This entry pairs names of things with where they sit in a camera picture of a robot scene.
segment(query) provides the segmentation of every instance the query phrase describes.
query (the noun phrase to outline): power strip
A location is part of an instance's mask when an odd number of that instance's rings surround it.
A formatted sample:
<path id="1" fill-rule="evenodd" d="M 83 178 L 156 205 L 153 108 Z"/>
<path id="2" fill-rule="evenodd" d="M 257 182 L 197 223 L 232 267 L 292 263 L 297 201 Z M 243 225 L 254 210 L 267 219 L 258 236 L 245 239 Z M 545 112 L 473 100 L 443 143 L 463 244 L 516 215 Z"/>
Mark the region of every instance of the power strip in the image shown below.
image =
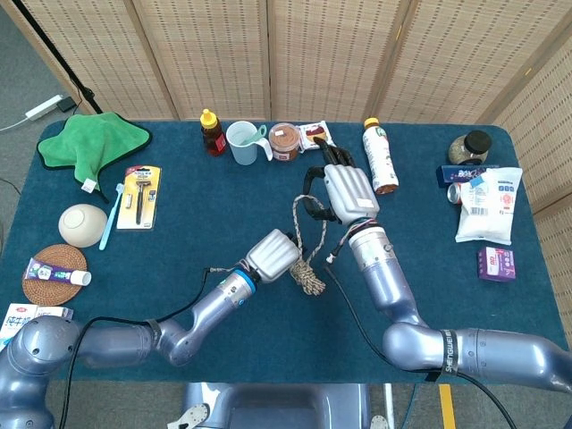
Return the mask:
<path id="1" fill-rule="evenodd" d="M 37 118 L 41 118 L 48 112 L 53 111 L 57 104 L 63 100 L 62 96 L 53 96 L 49 100 L 45 101 L 41 105 L 34 107 L 32 110 L 26 112 L 26 118 L 30 121 L 35 121 Z"/>

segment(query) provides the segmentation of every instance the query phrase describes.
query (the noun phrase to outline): white bottle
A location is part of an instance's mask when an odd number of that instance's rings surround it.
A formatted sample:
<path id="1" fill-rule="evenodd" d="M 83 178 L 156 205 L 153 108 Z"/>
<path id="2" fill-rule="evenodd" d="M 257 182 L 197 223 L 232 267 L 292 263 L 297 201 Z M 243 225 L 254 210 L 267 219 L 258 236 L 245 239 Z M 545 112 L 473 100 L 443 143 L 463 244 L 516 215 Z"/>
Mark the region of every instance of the white bottle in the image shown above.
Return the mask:
<path id="1" fill-rule="evenodd" d="M 391 161 L 390 142 L 377 118 L 367 118 L 364 126 L 364 148 L 372 171 L 374 191 L 376 194 L 388 194 L 400 185 Z"/>

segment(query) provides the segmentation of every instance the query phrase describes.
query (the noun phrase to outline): green towel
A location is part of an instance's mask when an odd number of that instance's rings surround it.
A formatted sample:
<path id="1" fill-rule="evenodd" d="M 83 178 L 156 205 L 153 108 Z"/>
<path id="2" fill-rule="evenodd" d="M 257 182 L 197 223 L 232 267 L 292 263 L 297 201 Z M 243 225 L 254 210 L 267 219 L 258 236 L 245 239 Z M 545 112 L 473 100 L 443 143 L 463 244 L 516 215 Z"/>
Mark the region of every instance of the green towel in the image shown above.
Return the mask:
<path id="1" fill-rule="evenodd" d="M 151 140 L 149 131 L 124 120 L 114 113 L 82 115 L 69 118 L 62 132 L 40 140 L 38 152 L 47 169 L 74 168 L 75 180 L 96 183 L 106 166 L 142 149 Z"/>

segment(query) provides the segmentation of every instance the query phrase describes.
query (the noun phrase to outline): table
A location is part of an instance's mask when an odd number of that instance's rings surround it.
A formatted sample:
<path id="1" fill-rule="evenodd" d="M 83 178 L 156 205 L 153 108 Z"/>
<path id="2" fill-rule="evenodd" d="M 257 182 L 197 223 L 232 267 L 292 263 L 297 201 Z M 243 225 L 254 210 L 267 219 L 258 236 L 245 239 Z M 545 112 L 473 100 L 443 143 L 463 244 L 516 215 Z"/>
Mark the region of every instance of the table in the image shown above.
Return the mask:
<path id="1" fill-rule="evenodd" d="M 113 231 L 103 252 L 84 249 L 92 283 L 66 305 L 85 322 L 96 315 L 147 319 L 170 313 L 197 292 L 205 266 L 231 266 L 271 229 L 293 231 L 292 200 L 301 192 L 311 165 L 322 165 L 318 151 L 306 152 L 292 163 L 266 162 L 262 152 L 250 166 L 234 163 L 230 150 L 208 156 L 197 122 L 141 122 L 153 133 L 150 145 L 102 171 L 104 193 L 113 199 L 115 183 L 124 170 L 137 164 L 163 167 L 156 227 L 152 231 Z M 357 166 L 369 174 L 361 145 L 362 125 L 329 123 L 335 143 L 348 148 Z M 54 136 L 62 122 L 46 128 L 42 138 Z M 491 164 L 516 166 L 506 131 L 494 126 L 385 124 L 391 142 L 400 188 L 380 196 L 378 220 L 395 252 L 421 316 L 433 328 L 480 327 L 538 334 L 565 348 L 566 341 L 550 280 L 543 262 L 528 200 L 521 185 L 512 239 L 517 280 L 494 283 L 477 279 L 476 252 L 490 243 L 455 243 L 457 206 L 437 187 L 435 169 L 446 164 L 449 143 L 479 129 L 490 133 Z M 324 202 L 324 187 L 313 191 Z M 71 170 L 48 171 L 35 156 L 22 192 L 2 262 L 4 312 L 10 302 L 27 302 L 21 275 L 31 256 L 63 242 L 57 230 L 68 206 L 89 203 L 107 213 L 111 205 L 80 190 Z M 314 248 L 320 224 L 300 206 L 305 244 Z M 330 223 L 319 269 L 343 227 Z M 374 311 L 358 267 L 344 247 L 333 267 L 345 285 L 366 330 L 380 344 L 388 320 Z M 220 274 L 209 277 L 211 290 Z M 178 317 L 191 326 L 190 315 Z M 258 383 L 379 383 L 422 379 L 379 360 L 361 339 L 335 286 L 320 297 L 306 296 L 285 274 L 228 317 L 205 340 L 191 364 L 168 366 L 154 355 L 133 368 L 90 370 L 77 366 L 83 380 L 151 380 Z"/>

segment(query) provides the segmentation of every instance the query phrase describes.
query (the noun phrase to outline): white mug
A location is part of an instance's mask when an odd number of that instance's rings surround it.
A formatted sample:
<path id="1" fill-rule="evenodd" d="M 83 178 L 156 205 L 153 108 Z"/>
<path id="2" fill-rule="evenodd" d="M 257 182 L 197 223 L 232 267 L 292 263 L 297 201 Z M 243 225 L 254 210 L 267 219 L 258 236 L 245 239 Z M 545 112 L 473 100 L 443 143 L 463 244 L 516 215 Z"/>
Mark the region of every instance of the white mug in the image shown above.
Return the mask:
<path id="1" fill-rule="evenodd" d="M 226 140 L 231 145 L 232 156 L 240 165 L 251 165 L 256 161 L 258 146 L 265 150 L 268 161 L 272 159 L 272 149 L 266 138 L 262 137 L 257 141 L 247 142 L 257 132 L 258 129 L 254 123 L 247 121 L 234 122 L 226 130 Z"/>

